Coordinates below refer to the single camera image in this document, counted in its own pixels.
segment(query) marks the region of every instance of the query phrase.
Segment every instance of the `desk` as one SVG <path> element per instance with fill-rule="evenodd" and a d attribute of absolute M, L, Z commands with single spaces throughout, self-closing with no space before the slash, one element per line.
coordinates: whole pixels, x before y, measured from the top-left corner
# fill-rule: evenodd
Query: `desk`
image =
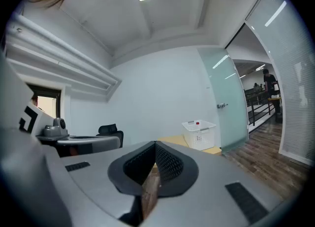
<path fill-rule="evenodd" d="M 178 135 L 178 136 L 170 136 L 170 137 L 162 137 L 157 139 L 159 141 L 165 141 L 168 143 L 173 143 L 176 145 L 181 145 L 181 146 L 186 146 L 189 147 L 184 139 L 184 136 Z M 203 152 L 208 153 L 208 154 L 215 154 L 215 155 L 221 155 L 222 150 L 219 147 L 212 147 L 206 150 L 203 150 Z"/>
<path fill-rule="evenodd" d="M 280 101 L 280 112 L 282 114 L 282 100 L 281 97 L 277 97 L 277 98 L 268 98 L 268 102 L 272 102 L 272 101 Z"/>

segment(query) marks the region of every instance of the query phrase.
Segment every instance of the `white basket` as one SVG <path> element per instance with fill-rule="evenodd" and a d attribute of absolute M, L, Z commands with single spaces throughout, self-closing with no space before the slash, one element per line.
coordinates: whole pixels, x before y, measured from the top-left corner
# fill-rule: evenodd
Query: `white basket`
<path fill-rule="evenodd" d="M 215 124 L 195 120 L 182 123 L 182 125 L 184 127 L 184 138 L 189 147 L 205 150 L 215 146 Z"/>

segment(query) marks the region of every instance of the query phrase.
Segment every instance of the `railing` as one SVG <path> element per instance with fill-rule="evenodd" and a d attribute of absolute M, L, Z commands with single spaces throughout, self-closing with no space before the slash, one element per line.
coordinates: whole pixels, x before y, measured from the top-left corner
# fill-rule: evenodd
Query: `railing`
<path fill-rule="evenodd" d="M 247 107 L 251 106 L 252 107 L 252 116 L 250 118 L 248 118 L 248 120 L 252 119 L 252 122 L 250 123 L 250 125 L 252 124 L 253 126 L 255 126 L 255 121 L 257 121 L 258 119 L 262 118 L 263 116 L 267 115 L 264 114 L 263 116 L 259 117 L 257 120 L 255 120 L 255 117 L 257 118 L 258 114 L 262 113 L 263 111 L 267 110 L 268 109 L 268 113 L 270 115 L 270 112 L 274 109 L 274 107 L 272 109 L 270 109 L 270 105 L 269 105 L 269 102 L 268 102 L 268 94 L 266 92 L 261 92 L 259 94 L 250 94 L 251 96 L 249 97 L 246 97 L 246 103 L 247 103 Z M 261 103 L 261 106 L 259 107 L 256 107 L 254 109 L 254 104 L 256 103 Z M 255 110 L 263 107 L 264 105 L 268 105 L 268 107 L 266 107 L 265 109 L 261 110 L 260 112 L 258 112 L 256 115 L 255 115 Z"/>

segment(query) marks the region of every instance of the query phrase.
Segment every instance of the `office chair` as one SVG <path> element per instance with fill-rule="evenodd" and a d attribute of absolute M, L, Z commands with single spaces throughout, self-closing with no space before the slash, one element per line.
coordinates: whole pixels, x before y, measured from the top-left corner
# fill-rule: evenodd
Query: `office chair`
<path fill-rule="evenodd" d="M 97 136 L 116 136 L 120 139 L 120 147 L 123 147 L 124 133 L 117 130 L 116 124 L 101 126 L 98 129 Z"/>

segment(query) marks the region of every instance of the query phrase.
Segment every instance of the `glass wall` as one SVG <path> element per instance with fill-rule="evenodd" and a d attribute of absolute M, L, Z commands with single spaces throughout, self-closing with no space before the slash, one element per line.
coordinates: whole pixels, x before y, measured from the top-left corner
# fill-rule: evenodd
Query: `glass wall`
<path fill-rule="evenodd" d="M 218 108 L 221 147 L 226 151 L 248 139 L 248 114 L 245 95 L 232 59 L 222 48 L 198 48 L 207 69 Z"/>
<path fill-rule="evenodd" d="M 247 19 L 275 68 L 284 116 L 280 153 L 311 163 L 315 153 L 315 54 L 289 0 L 260 0 Z"/>

